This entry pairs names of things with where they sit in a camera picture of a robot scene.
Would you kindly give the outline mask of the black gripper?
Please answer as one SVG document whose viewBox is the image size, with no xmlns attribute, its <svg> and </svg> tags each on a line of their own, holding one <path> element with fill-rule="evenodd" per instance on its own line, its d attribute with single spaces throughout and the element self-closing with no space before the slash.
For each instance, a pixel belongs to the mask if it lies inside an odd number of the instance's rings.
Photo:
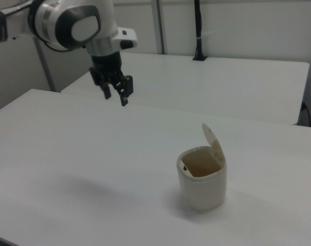
<svg viewBox="0 0 311 246">
<path fill-rule="evenodd" d="M 134 92 L 133 77 L 124 76 L 121 71 L 120 52 L 114 52 L 107 56 L 91 56 L 93 66 L 89 68 L 94 84 L 100 86 L 105 99 L 111 97 L 109 84 L 115 86 L 115 90 L 120 96 L 121 105 L 128 104 L 128 97 Z"/>
</svg>

